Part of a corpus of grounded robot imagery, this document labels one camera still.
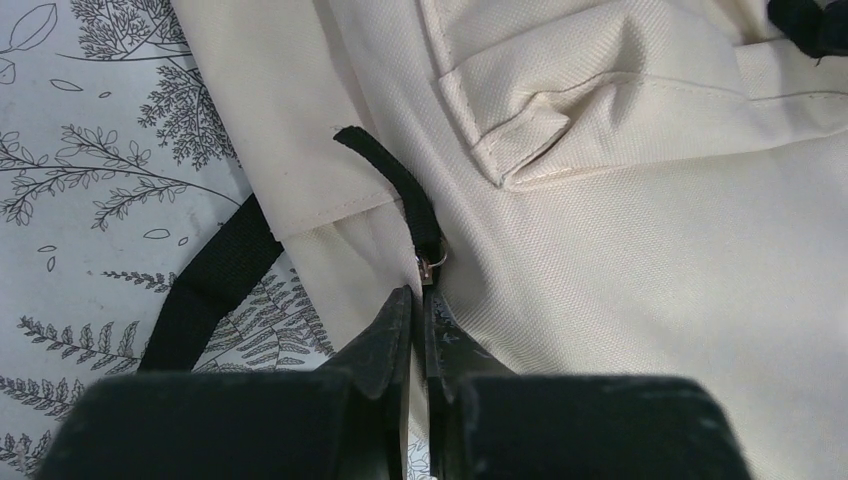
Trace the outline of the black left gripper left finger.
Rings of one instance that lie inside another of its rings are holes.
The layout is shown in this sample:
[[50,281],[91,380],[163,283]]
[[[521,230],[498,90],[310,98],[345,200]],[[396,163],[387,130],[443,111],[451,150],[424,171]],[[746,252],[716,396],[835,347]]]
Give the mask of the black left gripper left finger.
[[40,479],[402,479],[412,292],[312,371],[143,373],[89,388]]

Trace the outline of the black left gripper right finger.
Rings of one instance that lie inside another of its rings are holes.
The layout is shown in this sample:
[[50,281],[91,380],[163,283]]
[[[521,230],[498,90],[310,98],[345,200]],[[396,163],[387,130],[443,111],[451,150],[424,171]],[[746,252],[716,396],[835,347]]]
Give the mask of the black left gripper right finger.
[[430,471],[438,479],[747,479],[722,408],[697,382],[519,375],[423,296]]

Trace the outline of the beige canvas backpack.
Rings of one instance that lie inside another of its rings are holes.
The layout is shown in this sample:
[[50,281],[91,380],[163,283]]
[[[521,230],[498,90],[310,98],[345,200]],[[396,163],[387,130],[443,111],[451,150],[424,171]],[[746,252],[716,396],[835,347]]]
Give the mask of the beige canvas backpack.
[[757,479],[847,475],[847,60],[763,1],[176,1],[333,345],[422,286],[521,373],[677,374]]

